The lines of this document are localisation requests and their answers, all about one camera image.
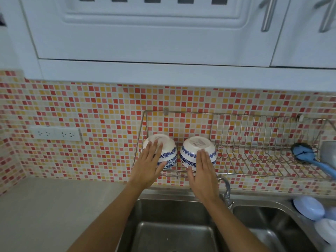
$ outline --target double sink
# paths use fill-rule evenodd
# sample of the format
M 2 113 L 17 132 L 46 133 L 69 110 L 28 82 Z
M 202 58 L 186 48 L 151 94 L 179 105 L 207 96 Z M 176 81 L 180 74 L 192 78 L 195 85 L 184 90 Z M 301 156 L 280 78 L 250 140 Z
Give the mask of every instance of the double sink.
M 322 199 L 321 202 L 336 206 L 335 200 Z M 272 252 L 318 252 L 326 246 L 313 222 L 296 211 L 288 196 L 231 195 L 227 203 L 233 215 Z M 137 200 L 116 251 L 229 249 L 207 210 L 191 191 L 155 188 L 145 190 Z

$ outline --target wire dish rack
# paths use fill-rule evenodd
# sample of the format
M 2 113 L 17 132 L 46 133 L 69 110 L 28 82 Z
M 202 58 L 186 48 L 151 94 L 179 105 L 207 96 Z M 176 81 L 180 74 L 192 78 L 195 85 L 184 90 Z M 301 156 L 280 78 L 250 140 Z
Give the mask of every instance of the wire dish rack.
M 178 148 L 176 166 L 163 170 L 162 176 L 187 177 L 179 151 L 191 136 L 212 141 L 218 151 L 216 174 L 311 178 L 330 180 L 318 167 L 296 161 L 291 146 L 305 142 L 319 159 L 324 140 L 336 136 L 334 124 L 323 118 L 275 117 L 267 115 L 220 114 L 145 110 L 135 148 L 133 166 L 141 152 L 142 142 L 150 135 L 164 133 L 174 139 Z

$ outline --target cabinet door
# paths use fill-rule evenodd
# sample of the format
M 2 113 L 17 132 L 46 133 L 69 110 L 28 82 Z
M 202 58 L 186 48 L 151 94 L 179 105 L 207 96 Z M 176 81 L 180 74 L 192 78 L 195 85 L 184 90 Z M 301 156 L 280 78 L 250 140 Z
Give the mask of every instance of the cabinet door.
M 268 67 L 289 0 L 263 1 L 22 0 L 22 4 L 42 59 Z M 266 31 L 261 31 L 263 22 L 270 25 Z
M 336 0 L 291 0 L 272 66 L 336 68 Z

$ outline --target faucet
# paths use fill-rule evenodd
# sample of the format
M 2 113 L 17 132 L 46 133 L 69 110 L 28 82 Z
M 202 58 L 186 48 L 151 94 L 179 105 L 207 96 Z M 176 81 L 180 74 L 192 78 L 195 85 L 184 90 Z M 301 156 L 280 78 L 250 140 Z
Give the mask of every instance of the faucet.
M 221 199 L 224 201 L 224 203 L 226 205 L 228 205 L 228 209 L 231 209 L 233 207 L 234 202 L 230 200 L 231 197 L 231 187 L 230 187 L 230 182 L 228 181 L 227 178 L 225 178 L 223 175 L 221 175 L 221 178 L 219 180 L 219 182 L 224 181 L 225 186 L 226 186 L 226 192 L 224 195 L 219 194 L 219 196 L 221 197 Z

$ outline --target wall socket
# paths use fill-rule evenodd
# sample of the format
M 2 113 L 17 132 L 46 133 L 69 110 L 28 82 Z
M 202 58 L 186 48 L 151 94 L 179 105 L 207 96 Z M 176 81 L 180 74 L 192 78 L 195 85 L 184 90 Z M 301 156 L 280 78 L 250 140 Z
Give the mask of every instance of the wall socket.
M 39 140 L 82 140 L 79 128 L 74 127 L 31 126 L 30 131 Z

